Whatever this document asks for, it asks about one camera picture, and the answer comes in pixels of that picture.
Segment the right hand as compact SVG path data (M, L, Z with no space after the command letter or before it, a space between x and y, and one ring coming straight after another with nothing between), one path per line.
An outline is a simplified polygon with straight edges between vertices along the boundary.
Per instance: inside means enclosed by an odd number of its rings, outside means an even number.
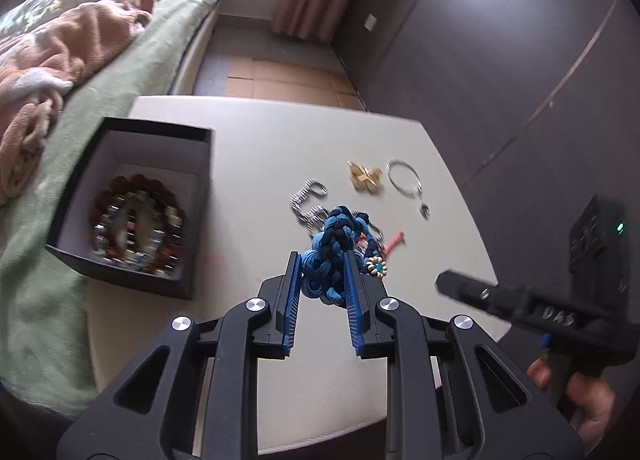
M615 393L603 378L574 373L566 387L568 399L582 410L582 423L577 433L586 451L593 450L610 422L615 402Z

